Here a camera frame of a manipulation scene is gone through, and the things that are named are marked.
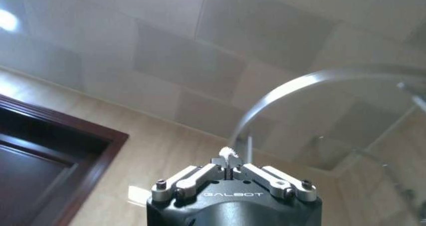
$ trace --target tiled wall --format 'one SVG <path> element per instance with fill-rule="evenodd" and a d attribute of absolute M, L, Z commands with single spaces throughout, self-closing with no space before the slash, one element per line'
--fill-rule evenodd
<path fill-rule="evenodd" d="M 416 209 L 426 201 L 426 114 L 413 111 L 371 149 L 388 163 L 397 181 L 413 190 Z M 395 192 L 380 165 L 361 158 L 339 178 L 351 225 L 415 226 L 416 221 Z"/>
<path fill-rule="evenodd" d="M 1 65 L 220 137 L 304 73 L 426 65 L 424 0 L 0 0 L 0 8 L 19 21 L 14 32 L 0 29 Z M 319 87 L 278 104 L 254 122 L 254 147 L 300 160 L 317 135 L 363 138 L 341 127 L 351 119 L 379 122 L 369 144 L 409 99 L 351 90 Z"/>

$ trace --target ceiling tile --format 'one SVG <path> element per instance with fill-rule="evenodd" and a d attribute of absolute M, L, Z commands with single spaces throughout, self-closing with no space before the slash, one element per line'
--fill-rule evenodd
<path fill-rule="evenodd" d="M 309 71 L 373 63 L 423 66 L 426 54 L 341 23 L 329 35 Z"/>
<path fill-rule="evenodd" d="M 349 94 L 329 84 L 316 85 L 278 99 L 262 112 L 268 118 L 299 129 L 324 131 L 336 122 L 353 103 Z"/>
<path fill-rule="evenodd" d="M 18 33 L 29 33 L 22 0 L 0 0 L 0 10 L 7 11 L 17 18 L 17 25 L 13 31 Z"/>
<path fill-rule="evenodd" d="M 303 146 L 317 134 L 285 123 L 274 125 L 260 149 L 284 161 L 292 161 Z"/>
<path fill-rule="evenodd" d="M 0 65 L 75 90 L 82 88 L 77 53 L 2 30 L 0 42 Z"/>
<path fill-rule="evenodd" d="M 426 51 L 426 21 L 423 21 L 423 23 L 411 33 L 407 43 Z"/>
<path fill-rule="evenodd" d="M 424 0 L 284 0 L 403 41 L 426 16 Z"/>
<path fill-rule="evenodd" d="M 232 97 L 232 105 L 246 110 L 256 101 L 297 74 L 258 62 L 250 62 L 241 74 Z"/>
<path fill-rule="evenodd" d="M 278 100 L 262 114 L 278 124 L 261 149 L 290 161 L 309 140 L 333 127 L 352 103 L 349 95 L 323 85 Z"/>
<path fill-rule="evenodd" d="M 202 0 L 88 0 L 188 36 L 194 28 Z"/>
<path fill-rule="evenodd" d="M 138 24 L 134 69 L 230 100 L 245 63 L 214 48 Z"/>
<path fill-rule="evenodd" d="M 323 140 L 317 140 L 317 138 L 313 138 L 308 141 L 292 161 L 297 164 L 329 171 L 351 152 L 351 147 L 343 142 L 333 139 L 324 138 Z"/>
<path fill-rule="evenodd" d="M 23 0 L 31 34 L 55 45 L 77 48 L 77 0 Z"/>
<path fill-rule="evenodd" d="M 79 0 L 25 0 L 34 36 L 102 62 L 130 69 L 136 23 Z"/>
<path fill-rule="evenodd" d="M 400 115 L 356 101 L 341 116 L 325 137 L 343 141 L 353 147 L 364 148 L 388 129 Z"/>
<path fill-rule="evenodd" d="M 333 26 L 332 22 L 278 0 L 205 0 L 197 38 L 304 72 Z"/>
<path fill-rule="evenodd" d="M 241 116 L 242 111 L 232 106 L 190 92 L 181 92 L 176 121 L 184 125 L 226 138 Z M 273 121 L 261 117 L 250 124 L 254 147 L 262 144 L 273 124 Z"/>
<path fill-rule="evenodd" d="M 128 106 L 172 120 L 180 87 L 130 70 L 105 68 L 82 58 L 84 92 L 96 98 Z"/>
<path fill-rule="evenodd" d="M 379 109 L 403 114 L 413 103 L 411 95 L 396 87 L 399 82 L 400 79 L 356 79 L 335 82 L 332 85 Z"/>

